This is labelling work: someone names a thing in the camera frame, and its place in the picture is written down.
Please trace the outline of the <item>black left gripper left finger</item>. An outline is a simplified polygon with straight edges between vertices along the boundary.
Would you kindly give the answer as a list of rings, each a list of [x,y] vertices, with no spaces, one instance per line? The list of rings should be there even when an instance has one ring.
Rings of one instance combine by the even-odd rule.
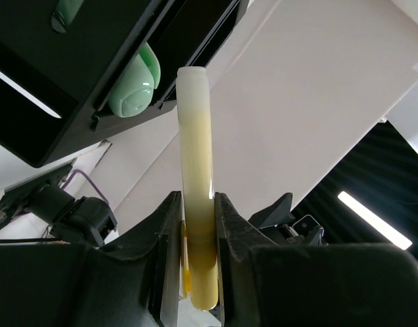
[[[86,245],[0,245],[0,326],[175,326],[182,195]]]

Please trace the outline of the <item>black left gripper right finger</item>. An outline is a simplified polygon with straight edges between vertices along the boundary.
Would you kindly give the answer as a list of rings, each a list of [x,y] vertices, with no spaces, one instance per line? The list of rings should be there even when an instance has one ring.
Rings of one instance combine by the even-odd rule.
[[[278,245],[215,196],[224,326],[418,326],[418,261],[389,244]]]

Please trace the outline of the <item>yellow highlighter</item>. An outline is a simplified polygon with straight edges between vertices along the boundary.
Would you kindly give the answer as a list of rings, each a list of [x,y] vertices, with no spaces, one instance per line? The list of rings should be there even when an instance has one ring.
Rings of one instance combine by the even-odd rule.
[[[210,87],[203,67],[181,67],[176,80],[191,302],[213,309],[219,299],[214,217]]]

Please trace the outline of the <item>green highlighter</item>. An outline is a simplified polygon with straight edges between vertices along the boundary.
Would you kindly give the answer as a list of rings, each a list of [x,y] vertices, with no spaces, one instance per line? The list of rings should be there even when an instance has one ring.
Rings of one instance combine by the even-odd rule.
[[[119,118],[129,118],[149,107],[159,86],[161,66],[148,43],[145,43],[114,85],[108,105]]]

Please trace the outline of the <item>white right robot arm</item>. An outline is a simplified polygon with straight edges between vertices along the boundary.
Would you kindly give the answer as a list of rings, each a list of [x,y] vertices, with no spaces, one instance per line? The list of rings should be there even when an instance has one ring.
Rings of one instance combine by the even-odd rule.
[[[116,231],[116,217],[105,198],[76,199],[66,191],[77,174],[87,177],[67,163],[5,190],[0,200],[0,231],[15,218],[31,213],[47,223],[52,238],[21,239],[21,243],[57,240],[104,246]]]

